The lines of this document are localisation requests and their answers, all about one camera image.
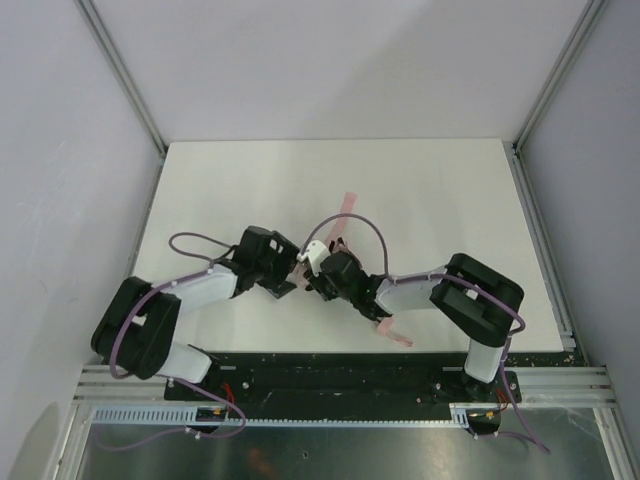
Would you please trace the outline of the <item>pink and black folding umbrella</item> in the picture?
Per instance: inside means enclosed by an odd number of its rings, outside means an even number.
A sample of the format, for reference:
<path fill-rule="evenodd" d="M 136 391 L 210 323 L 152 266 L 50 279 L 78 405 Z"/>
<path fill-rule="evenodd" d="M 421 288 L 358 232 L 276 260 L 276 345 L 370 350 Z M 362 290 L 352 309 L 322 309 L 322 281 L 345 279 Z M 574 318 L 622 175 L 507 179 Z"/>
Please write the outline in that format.
<path fill-rule="evenodd" d="M 341 213 L 352 213 L 354 205 L 357 200 L 357 195 L 353 192 L 346 192 L 343 198 L 343 202 L 340 208 Z M 333 224 L 330 233 L 327 235 L 324 240 L 324 244 L 326 247 L 329 247 L 332 241 L 338 242 L 339 238 L 343 237 L 344 230 L 349 222 L 349 219 L 346 217 L 341 217 L 335 221 Z M 294 283 L 298 287 L 308 287 L 309 283 L 304 278 L 304 273 L 307 271 L 307 268 L 303 264 L 298 264 L 293 271 L 293 279 Z M 379 324 L 376 325 L 376 332 L 384 336 L 396 344 L 401 345 L 405 348 L 411 348 L 413 346 L 413 342 L 402 335 L 398 335 L 392 331 L 392 327 L 394 324 L 394 319 L 385 319 L 382 320 Z"/>

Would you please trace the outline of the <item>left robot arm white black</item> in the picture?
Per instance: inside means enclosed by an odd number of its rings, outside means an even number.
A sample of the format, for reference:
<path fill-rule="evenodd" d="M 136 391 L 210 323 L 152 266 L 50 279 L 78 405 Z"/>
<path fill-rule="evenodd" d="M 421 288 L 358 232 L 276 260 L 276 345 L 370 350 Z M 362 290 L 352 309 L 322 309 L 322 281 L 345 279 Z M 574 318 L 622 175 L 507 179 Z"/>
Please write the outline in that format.
<path fill-rule="evenodd" d="M 159 283 L 126 278 L 94 331 L 91 349 L 109 363 L 117 378 L 163 376 L 200 383 L 213 357 L 174 339 L 178 320 L 215 302 L 230 300 L 258 285 L 279 299 L 296 288 L 287 280 L 299 248 L 277 231 L 247 227 L 237 245 L 210 258 L 205 268 Z"/>

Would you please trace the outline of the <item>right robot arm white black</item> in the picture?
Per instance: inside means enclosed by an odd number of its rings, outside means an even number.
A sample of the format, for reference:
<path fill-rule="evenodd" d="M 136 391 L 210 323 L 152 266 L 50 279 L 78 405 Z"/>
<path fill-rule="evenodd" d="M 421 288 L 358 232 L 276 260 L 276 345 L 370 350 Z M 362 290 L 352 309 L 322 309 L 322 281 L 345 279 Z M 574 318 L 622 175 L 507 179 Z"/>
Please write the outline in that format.
<path fill-rule="evenodd" d="M 477 382 L 494 381 L 516 331 L 512 324 L 524 328 L 522 287 L 467 254 L 453 255 L 438 269 L 395 278 L 367 274 L 347 251 L 308 264 L 305 278 L 324 300 L 341 298 L 371 321 L 407 311 L 442 312 L 469 338 L 464 373 Z"/>

